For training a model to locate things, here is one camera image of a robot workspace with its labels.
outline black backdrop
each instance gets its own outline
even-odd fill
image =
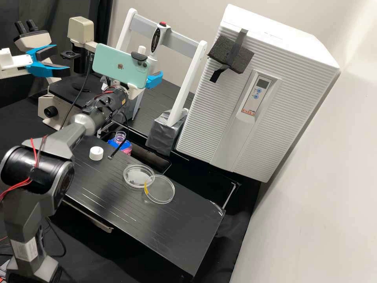
[[[95,41],[107,43],[113,0],[0,0],[0,48],[10,48],[13,56],[22,52],[13,43],[18,35],[14,22],[33,19],[39,29],[50,33],[58,52],[71,49],[67,38],[68,19],[83,16],[94,22]],[[59,55],[53,63],[72,67],[72,62]],[[45,78],[24,75],[0,80],[0,108],[47,88]]]

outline petri dish lid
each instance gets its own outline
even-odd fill
[[[153,183],[153,170],[143,164],[132,164],[123,171],[124,180],[128,185],[134,188],[142,189],[146,183],[149,186]]]
[[[151,178],[153,182],[144,186],[144,192],[147,197],[158,204],[171,202],[176,193],[174,184],[164,175],[153,175]]]

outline white wall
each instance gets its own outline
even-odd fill
[[[252,215],[231,283],[377,280],[377,1],[359,4],[349,64]]]
[[[356,21],[355,10],[359,2],[355,0],[114,0],[109,33],[109,45],[115,46],[129,8],[155,22],[166,21],[173,30],[197,41],[205,40],[212,46],[217,28],[227,4],[234,4],[260,15],[272,18],[289,26],[317,36],[333,53],[340,66],[343,66],[343,31]],[[137,50],[143,44],[148,47],[150,40],[133,35],[129,50]],[[164,78],[181,85],[190,64],[190,59],[163,47],[158,55]],[[191,88],[196,91],[203,61]]]

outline mint green smartphone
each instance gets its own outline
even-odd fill
[[[131,54],[104,44],[95,49],[93,70],[123,83],[131,83],[137,88],[144,88],[148,77],[149,62],[141,65]]]

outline gray robotic arm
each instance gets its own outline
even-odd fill
[[[0,177],[7,185],[26,178],[32,182],[10,191],[3,200],[4,220],[14,256],[7,266],[7,282],[58,282],[61,268],[48,256],[42,243],[43,218],[54,215],[74,176],[73,148],[87,135],[93,135],[128,100],[122,86],[108,88],[72,116],[70,124],[48,136],[34,140],[41,149],[35,168],[33,146],[26,140],[10,149],[0,163]]]

